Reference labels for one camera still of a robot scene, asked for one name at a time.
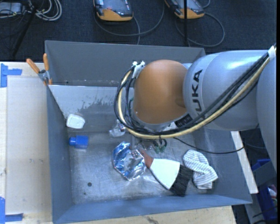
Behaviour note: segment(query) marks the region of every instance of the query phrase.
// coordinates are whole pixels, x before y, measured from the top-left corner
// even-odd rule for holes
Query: gray bin
[[[207,191],[197,190],[190,184],[185,197],[173,196],[164,190],[154,181],[149,170],[144,174],[145,179],[125,180],[112,167],[112,150],[120,142],[130,142],[132,138],[128,133],[117,138],[108,135],[116,120],[112,95],[105,96],[106,102],[99,100],[85,108],[74,107],[77,99],[85,102],[81,98],[84,92],[115,92],[133,61],[148,63],[171,59],[192,63],[205,55],[204,49],[46,41],[45,52],[53,79],[53,84],[47,88],[47,109],[55,224],[252,203],[237,153],[201,151],[215,169],[218,179]],[[65,113],[71,110],[85,118],[83,129],[73,130],[66,126]],[[89,136],[86,150],[69,146],[69,137],[75,134]],[[203,127],[179,138],[212,152],[236,149],[229,131]],[[192,148],[168,140],[168,148],[162,157],[182,161],[182,154],[188,149]]]

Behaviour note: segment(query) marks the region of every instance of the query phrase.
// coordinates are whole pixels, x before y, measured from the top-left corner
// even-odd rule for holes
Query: bin floor
[[[154,178],[149,169],[146,169],[139,178],[129,181],[114,168],[113,149],[123,141],[131,143],[130,134],[126,133],[117,138],[110,137],[107,132],[87,135],[89,136],[87,149],[70,147],[72,194],[75,204],[172,195]],[[191,134],[182,138],[194,145]],[[163,153],[156,154],[153,148],[147,152],[154,158],[172,159],[183,164],[183,155],[193,148],[172,138],[167,139],[167,142]],[[205,192],[205,190],[197,189],[192,181],[189,182],[187,194]]]

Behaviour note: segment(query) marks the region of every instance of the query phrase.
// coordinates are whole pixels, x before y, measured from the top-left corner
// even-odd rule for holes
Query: wire bundle
[[[248,89],[255,86],[262,70],[270,61],[268,53],[265,53],[261,58],[259,58],[245,73],[243,73],[233,84],[228,87],[225,92],[223,92],[207,109],[205,109],[200,115],[192,119],[185,126],[167,130],[167,131],[153,131],[141,126],[131,117],[131,102],[129,100],[129,90],[135,82],[136,78],[133,78],[133,72],[135,65],[128,69],[123,77],[121,78],[121,83],[118,86],[115,100],[114,100],[114,111],[118,120],[127,128],[127,130],[134,136],[154,140],[154,139],[165,139],[174,138],[180,135],[191,133],[204,125],[210,123],[221,114],[226,112],[228,109],[233,107],[239,98],[242,99],[243,96],[247,95]],[[126,89],[126,99],[125,99],[125,111],[122,112],[122,91]],[[207,118],[202,119],[207,113],[209,113],[213,107],[221,104],[216,110],[212,111],[212,114]]]
[[[46,0],[49,4],[48,8],[42,8],[42,6],[37,9],[35,15],[45,21],[56,21],[62,15],[62,6],[59,0]],[[33,4],[31,0],[28,0],[29,7],[33,9]]]

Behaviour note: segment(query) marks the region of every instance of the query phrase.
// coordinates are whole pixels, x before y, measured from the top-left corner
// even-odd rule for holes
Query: electronic device
[[[129,21],[133,18],[128,0],[93,0],[93,5],[102,21]]]
[[[164,0],[166,5],[176,16],[184,19],[184,0]],[[197,0],[187,0],[187,18],[199,18],[204,16],[204,9]]]

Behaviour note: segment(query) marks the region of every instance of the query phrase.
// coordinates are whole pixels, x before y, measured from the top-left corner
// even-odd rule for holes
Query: blue object
[[[88,136],[77,135],[76,137],[70,137],[70,145],[75,146],[75,148],[86,149],[88,146]]]
[[[269,161],[270,159],[259,159],[257,160],[257,163],[251,167],[251,170],[254,171]],[[260,209],[263,212],[262,215],[264,219],[266,221],[277,219],[278,215],[276,209],[274,208],[275,205],[269,193],[268,186],[265,185],[259,187],[259,192],[256,194],[256,197],[258,199]]]
[[[5,222],[18,222],[23,218],[23,213],[15,215],[5,215],[5,199],[0,197],[0,224]]]
[[[0,77],[0,88],[7,87],[7,76],[20,76],[22,74],[21,69],[8,69],[8,66],[1,63],[1,77]]]

